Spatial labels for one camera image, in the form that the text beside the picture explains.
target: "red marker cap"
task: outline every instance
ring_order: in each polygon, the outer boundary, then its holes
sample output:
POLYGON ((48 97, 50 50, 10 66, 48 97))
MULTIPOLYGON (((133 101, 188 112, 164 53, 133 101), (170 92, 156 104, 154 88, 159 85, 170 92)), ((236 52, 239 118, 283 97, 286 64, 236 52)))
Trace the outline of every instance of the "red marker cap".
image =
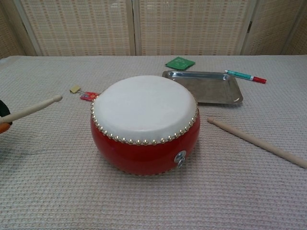
POLYGON ((265 84, 267 82, 267 80, 265 80, 263 78, 258 78, 258 77, 254 77, 253 81, 259 82, 259 83, 262 83, 262 84, 265 84))

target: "yellow tag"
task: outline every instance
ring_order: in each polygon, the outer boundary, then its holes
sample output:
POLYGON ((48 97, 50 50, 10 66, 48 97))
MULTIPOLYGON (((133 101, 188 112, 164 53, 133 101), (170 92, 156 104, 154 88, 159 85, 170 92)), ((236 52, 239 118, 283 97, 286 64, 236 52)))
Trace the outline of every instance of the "yellow tag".
POLYGON ((81 89, 81 87, 79 85, 74 85, 73 87, 71 87, 71 89, 69 90, 71 93, 76 93, 77 91, 79 91, 81 89))

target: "red packet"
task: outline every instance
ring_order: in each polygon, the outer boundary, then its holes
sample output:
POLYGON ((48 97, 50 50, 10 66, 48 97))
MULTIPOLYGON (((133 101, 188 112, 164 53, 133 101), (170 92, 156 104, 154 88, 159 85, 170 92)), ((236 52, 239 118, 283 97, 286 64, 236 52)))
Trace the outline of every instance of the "red packet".
POLYGON ((95 99, 97 96, 99 96, 99 93, 96 93, 96 92, 84 92, 82 95, 81 95, 81 99, 82 100, 85 100, 85 101, 93 101, 93 99, 95 99))

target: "drum shell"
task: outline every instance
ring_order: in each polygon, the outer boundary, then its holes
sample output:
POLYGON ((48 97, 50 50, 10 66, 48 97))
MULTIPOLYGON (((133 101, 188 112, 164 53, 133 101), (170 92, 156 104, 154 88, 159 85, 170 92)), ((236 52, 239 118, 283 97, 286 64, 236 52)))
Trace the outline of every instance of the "drum shell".
POLYGON ((110 139, 99 131, 93 119, 91 132, 100 153, 118 169, 136 175, 155 175, 176 167, 174 158, 179 152, 185 150, 185 158, 191 154, 199 136, 200 123, 198 115, 186 133, 172 141, 156 145, 130 145, 110 139))

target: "green package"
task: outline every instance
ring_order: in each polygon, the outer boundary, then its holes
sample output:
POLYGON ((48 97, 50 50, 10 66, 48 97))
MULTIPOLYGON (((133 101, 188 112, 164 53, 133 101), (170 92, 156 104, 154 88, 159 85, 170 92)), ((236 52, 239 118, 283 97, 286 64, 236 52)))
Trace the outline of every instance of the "green package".
POLYGON ((193 66, 194 64, 195 64, 195 61, 190 61, 182 57, 177 57, 171 60, 170 62, 166 63, 166 66, 172 69, 186 70, 187 68, 193 66))

